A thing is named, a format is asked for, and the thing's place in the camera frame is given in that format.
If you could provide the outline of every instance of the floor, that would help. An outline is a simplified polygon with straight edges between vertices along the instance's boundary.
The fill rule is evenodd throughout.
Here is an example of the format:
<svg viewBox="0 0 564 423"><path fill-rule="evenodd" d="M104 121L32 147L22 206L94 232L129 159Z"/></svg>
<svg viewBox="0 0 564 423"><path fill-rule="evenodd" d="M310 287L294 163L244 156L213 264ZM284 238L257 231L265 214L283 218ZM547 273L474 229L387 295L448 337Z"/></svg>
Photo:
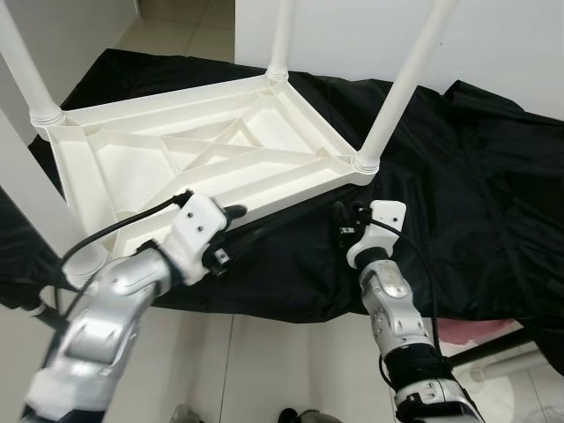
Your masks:
<svg viewBox="0 0 564 423"><path fill-rule="evenodd" d="M143 0L141 11L118 48L233 61L234 0ZM50 333L0 307L1 421L17 420ZM207 423L275 423L287 406L319 408L345 423L393 423L377 357L365 316L296 325L151 308L105 421L167 423L188 403ZM564 422L564 379L550 367L467 388L488 422Z"/></svg>
<svg viewBox="0 0 564 423"><path fill-rule="evenodd" d="M117 48L234 61L234 0L142 0L140 10Z"/></svg>

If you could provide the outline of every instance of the black tablecloth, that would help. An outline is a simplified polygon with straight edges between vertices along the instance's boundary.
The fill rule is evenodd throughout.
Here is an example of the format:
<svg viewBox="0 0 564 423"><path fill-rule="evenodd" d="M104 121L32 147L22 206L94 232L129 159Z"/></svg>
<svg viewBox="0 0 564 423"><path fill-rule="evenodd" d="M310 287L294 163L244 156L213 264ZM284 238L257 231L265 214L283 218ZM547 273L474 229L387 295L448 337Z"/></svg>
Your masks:
<svg viewBox="0 0 564 423"><path fill-rule="evenodd" d="M263 70L194 57L109 49L63 108L260 75ZM292 73L292 85L355 148L390 89ZM32 153L60 187L49 144ZM335 243L332 208L361 199L407 203L404 231L440 279L440 316L518 319L562 371L564 346L564 124L457 81L440 95L419 88L367 187L345 186L229 233L229 272L176 287L156 305L242 313L295 323L363 312L360 289ZM17 305L14 286L44 286L56 257L4 195L0 201L0 299ZM397 260L416 306L430 313L428 281L401 241Z"/></svg>

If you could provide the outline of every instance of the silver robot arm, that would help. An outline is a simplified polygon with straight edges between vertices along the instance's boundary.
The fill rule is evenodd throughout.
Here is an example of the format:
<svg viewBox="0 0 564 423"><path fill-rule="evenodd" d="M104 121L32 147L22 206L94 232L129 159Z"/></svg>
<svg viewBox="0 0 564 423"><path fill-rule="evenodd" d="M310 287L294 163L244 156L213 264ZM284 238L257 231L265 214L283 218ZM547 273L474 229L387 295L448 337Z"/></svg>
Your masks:
<svg viewBox="0 0 564 423"><path fill-rule="evenodd" d="M172 285L193 285L229 261L217 242L244 207L222 209L192 195L162 243L107 264L96 275L93 301L64 333L26 396L27 423L103 420L139 333L141 315Z"/></svg>
<svg viewBox="0 0 564 423"><path fill-rule="evenodd" d="M370 208L373 220L401 230L405 204L374 201ZM421 314L413 305L412 289L390 260L397 238L369 224L347 253L348 263L360 272L362 302L396 392L397 417L405 423L483 423L427 336Z"/></svg>

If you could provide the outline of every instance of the black joint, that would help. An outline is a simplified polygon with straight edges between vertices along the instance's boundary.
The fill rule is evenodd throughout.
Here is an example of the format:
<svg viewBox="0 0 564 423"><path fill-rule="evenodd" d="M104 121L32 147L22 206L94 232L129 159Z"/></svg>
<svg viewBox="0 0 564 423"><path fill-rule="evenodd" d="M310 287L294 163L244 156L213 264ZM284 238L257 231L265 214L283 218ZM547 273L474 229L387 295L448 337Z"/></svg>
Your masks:
<svg viewBox="0 0 564 423"><path fill-rule="evenodd" d="M221 276L227 270L229 255L226 252L219 253L219 248L210 246L202 255L202 264L213 276Z"/></svg>
<svg viewBox="0 0 564 423"><path fill-rule="evenodd" d="M137 255L141 251L145 251L146 249L159 249L159 244L157 244L155 240L145 241L139 247L137 247L135 254Z"/></svg>
<svg viewBox="0 0 564 423"><path fill-rule="evenodd" d="M377 262L379 260L389 260L390 257L386 252L386 249L382 247L372 247L371 249L365 249L361 251L354 258L354 263L359 271L363 271L369 264Z"/></svg>
<svg viewBox="0 0 564 423"><path fill-rule="evenodd" d="M194 193L192 191L186 189L186 191L182 192L181 194L172 197L172 202L173 204L176 204L180 208L182 208L188 202L188 200L190 200L190 197L192 197L193 195Z"/></svg>
<svg viewBox="0 0 564 423"><path fill-rule="evenodd" d="M426 418L440 418L472 415L473 410L465 403L453 401L445 403L425 404L421 395L415 393L406 398L397 408L396 417L399 421L418 422Z"/></svg>
<svg viewBox="0 0 564 423"><path fill-rule="evenodd" d="M72 410L62 416L57 421L46 419L37 415L37 412L26 405L22 414L22 419L29 423L101 423L106 412L88 412L83 410Z"/></svg>
<svg viewBox="0 0 564 423"><path fill-rule="evenodd" d="M338 247L348 250L357 241L356 229L352 226L341 226L338 229Z"/></svg>
<svg viewBox="0 0 564 423"><path fill-rule="evenodd" d="M384 361L396 391L430 379L455 380L450 364L429 344L411 344L397 348Z"/></svg>
<svg viewBox="0 0 564 423"><path fill-rule="evenodd" d="M229 205L225 208L226 215L231 219L239 219L247 214L247 207L244 205Z"/></svg>
<svg viewBox="0 0 564 423"><path fill-rule="evenodd" d="M369 206L364 205L361 202L354 202L352 204L352 209L358 220L363 223L368 223L372 218L372 209Z"/></svg>

